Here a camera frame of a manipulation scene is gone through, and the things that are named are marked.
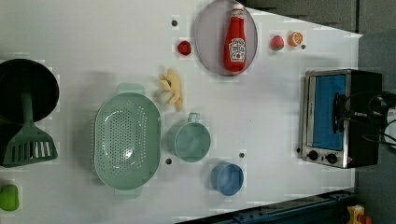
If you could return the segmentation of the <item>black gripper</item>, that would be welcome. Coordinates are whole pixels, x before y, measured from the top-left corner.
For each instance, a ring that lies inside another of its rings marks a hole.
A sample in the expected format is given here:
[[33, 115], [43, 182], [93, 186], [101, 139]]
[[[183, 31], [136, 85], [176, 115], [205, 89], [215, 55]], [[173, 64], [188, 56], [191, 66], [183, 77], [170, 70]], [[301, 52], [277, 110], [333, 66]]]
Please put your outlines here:
[[389, 91], [378, 91], [369, 101], [371, 114], [381, 119], [383, 125], [387, 123], [388, 112], [395, 107], [396, 94]]

